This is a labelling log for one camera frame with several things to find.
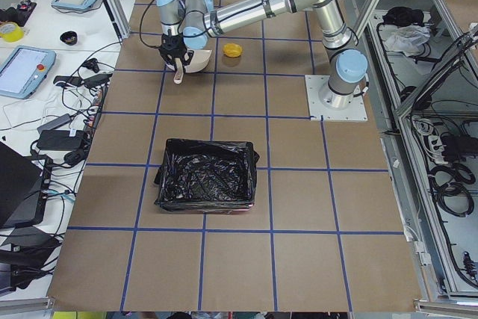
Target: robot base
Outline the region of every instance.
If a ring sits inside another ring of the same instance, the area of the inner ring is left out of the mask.
[[[312,121],[367,121],[364,100],[361,96],[354,97],[346,108],[335,110],[325,106],[319,98],[319,90],[329,80],[328,75],[306,75],[308,113]],[[357,86],[354,93],[360,93]]]

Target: laptop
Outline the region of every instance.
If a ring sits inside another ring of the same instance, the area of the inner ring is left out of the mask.
[[[43,220],[52,160],[23,157],[0,142],[0,228],[33,226]]]

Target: black garbage bag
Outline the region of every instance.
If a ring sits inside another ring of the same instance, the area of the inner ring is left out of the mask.
[[[399,28],[417,24],[423,26],[423,11],[411,9],[410,7],[393,7],[383,17],[385,24],[396,25]]]
[[[235,211],[254,205],[259,155],[250,142],[170,138],[156,175],[167,211]]]

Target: yellow lid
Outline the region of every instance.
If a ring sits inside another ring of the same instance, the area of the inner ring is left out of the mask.
[[[238,58],[242,54],[242,46],[234,43],[227,43],[223,47],[224,55],[228,58]]]

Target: table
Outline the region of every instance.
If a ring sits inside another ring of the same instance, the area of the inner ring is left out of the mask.
[[[60,95],[61,89],[53,85],[52,81],[56,75],[70,75],[90,54],[109,43],[117,42],[117,36],[111,26],[105,8],[92,11],[86,14],[62,14],[51,8],[51,0],[35,0],[38,5],[25,27],[26,34],[20,41],[15,43],[6,43],[0,40],[0,62],[3,62],[12,52],[13,47],[18,45],[36,46],[43,49],[54,50],[57,54],[55,65],[49,71],[46,79],[38,87],[37,91],[26,100],[18,100],[8,97],[0,97],[0,107],[6,110],[8,119],[12,125],[23,123],[29,120],[41,118],[44,107],[49,108],[48,114],[61,115],[68,110],[62,106]],[[122,6],[127,16],[131,15],[134,0],[121,0]],[[59,41],[59,36],[66,30],[74,29],[79,35],[78,44],[67,46]],[[119,51],[119,45],[109,46],[95,55],[102,63],[115,66]],[[110,72],[107,66],[100,65],[101,71]],[[84,77],[94,75],[93,72],[82,69],[80,73]],[[74,104],[74,96],[65,96],[67,104]],[[38,138],[37,127],[41,122],[35,122],[20,126],[16,129],[0,131],[1,136],[5,136],[5,143],[15,149],[22,155],[29,155],[30,143]],[[81,119],[76,119],[72,128],[83,129],[84,124]],[[0,128],[9,128],[5,114],[0,114]],[[54,160],[61,162],[65,152],[46,152]],[[53,179],[61,179],[62,183],[73,186],[81,171],[83,163],[71,170],[56,169]],[[52,185],[52,189],[63,191],[64,188],[58,185]],[[72,211],[72,203],[65,202],[65,212],[59,232],[64,232]],[[62,203],[60,199],[51,199],[47,202],[46,212],[43,222],[37,227],[44,232],[54,232],[60,222],[62,212]],[[56,250],[51,258],[58,254]],[[46,291],[51,282],[51,277],[46,276],[42,279],[34,280],[25,290],[17,290],[1,297],[1,300],[18,300],[45,297]]]
[[[180,86],[137,34],[124,42],[49,289],[58,310],[413,310],[421,293],[369,104],[364,124],[308,118],[303,75],[329,71],[315,27],[285,14],[210,40],[213,60]],[[230,42],[240,58],[222,55]],[[160,212],[152,180],[168,137],[252,141],[255,207]]]

